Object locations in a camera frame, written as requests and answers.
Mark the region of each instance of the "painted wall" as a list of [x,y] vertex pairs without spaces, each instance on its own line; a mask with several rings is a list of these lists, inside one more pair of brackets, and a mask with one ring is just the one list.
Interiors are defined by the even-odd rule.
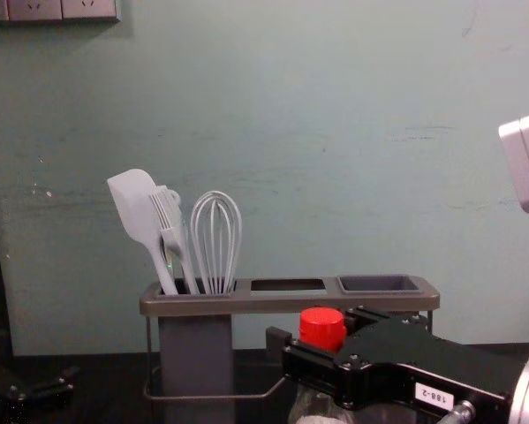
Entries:
[[[145,348],[155,271],[105,179],[244,212],[241,276],[406,272],[435,330],[529,341],[529,216],[497,126],[529,114],[529,0],[148,0],[0,29],[0,248],[17,354]],[[237,347],[284,315],[238,317]]]

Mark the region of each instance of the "red bottle cap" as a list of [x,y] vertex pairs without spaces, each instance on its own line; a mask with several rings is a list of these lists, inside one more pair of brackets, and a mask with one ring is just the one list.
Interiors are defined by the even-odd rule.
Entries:
[[343,314],[330,307],[310,307],[299,316],[299,339],[336,352],[346,337]]

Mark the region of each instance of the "black countertop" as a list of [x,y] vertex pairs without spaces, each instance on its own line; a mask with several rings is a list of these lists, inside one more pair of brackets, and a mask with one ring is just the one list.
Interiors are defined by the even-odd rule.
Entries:
[[[477,347],[525,360],[529,344],[478,344]],[[17,357],[12,370],[29,383],[52,378],[70,366],[81,368],[74,380],[72,404],[60,411],[34,414],[29,422],[44,423],[149,423],[151,406],[142,390],[147,376],[143,353]],[[264,351],[235,352],[236,386],[242,392],[265,392],[281,376],[279,365]],[[237,403],[238,423],[285,423],[295,396],[295,384],[287,382],[266,401]],[[161,411],[154,408],[155,422]]]

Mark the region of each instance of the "gray utensil holder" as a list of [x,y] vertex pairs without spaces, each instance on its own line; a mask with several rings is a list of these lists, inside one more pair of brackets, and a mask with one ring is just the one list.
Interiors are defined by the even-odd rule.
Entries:
[[[297,313],[317,305],[427,311],[431,330],[440,294],[425,279],[407,275],[239,279],[226,295],[166,296],[158,283],[151,284],[140,299],[147,320],[145,397],[167,404],[166,423],[233,424],[235,401],[264,399],[282,381],[260,395],[234,394],[231,316]],[[152,318],[158,319],[161,396],[153,394]]]

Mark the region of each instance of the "wall stain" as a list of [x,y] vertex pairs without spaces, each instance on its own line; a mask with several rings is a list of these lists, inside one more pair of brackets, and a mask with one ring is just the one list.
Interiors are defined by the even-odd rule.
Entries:
[[502,205],[502,206],[513,205],[515,203],[518,203],[518,201],[514,201],[512,199],[503,199],[503,200],[497,202],[498,205]]
[[222,180],[224,184],[255,184],[258,186],[277,185],[284,178],[304,176],[312,165],[278,166],[260,170],[215,170],[196,171],[182,175],[177,182],[170,181],[171,186],[191,186],[202,180]]
[[409,137],[399,137],[391,140],[394,143],[403,143],[406,141],[422,141],[422,140],[437,140],[436,137],[430,135],[411,135]]
[[443,131],[456,131],[456,127],[448,125],[423,125],[423,126],[406,126],[406,130],[443,130]]
[[462,38],[466,38],[470,34],[472,29],[474,28],[474,24],[476,23],[476,17],[478,16],[479,7],[480,7],[480,1],[475,0],[474,8],[472,9],[472,17],[470,19],[470,22],[468,23],[468,26],[462,30]]

